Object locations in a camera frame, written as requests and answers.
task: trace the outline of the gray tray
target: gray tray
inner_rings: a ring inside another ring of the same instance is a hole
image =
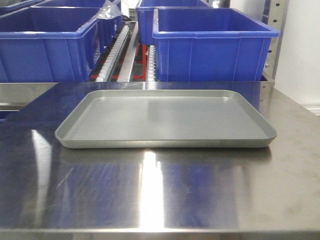
[[[262,148],[275,129],[228,90],[98,90],[55,131],[67,148]]]

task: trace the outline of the blue plastic bin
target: blue plastic bin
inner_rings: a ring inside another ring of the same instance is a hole
[[[17,111],[0,111],[0,123],[4,122],[10,115],[15,114]]]
[[[22,0],[21,2],[8,5],[8,6],[0,6],[0,16],[4,14],[9,14],[13,11],[17,11],[19,9],[27,8],[31,5],[42,2],[43,0]]]
[[[100,9],[105,3],[105,0],[48,0],[41,2],[35,7],[79,7],[79,8],[98,8]],[[115,19],[103,19],[104,30],[104,45],[107,47],[113,41],[116,35],[116,30],[122,25],[122,16]]]
[[[88,81],[104,50],[96,8],[24,8],[0,17],[0,82]]]
[[[160,7],[209,7],[204,0],[139,0],[135,10],[142,44],[154,45],[152,37],[154,9]]]
[[[160,81],[260,81],[279,31],[231,8],[154,10]]]

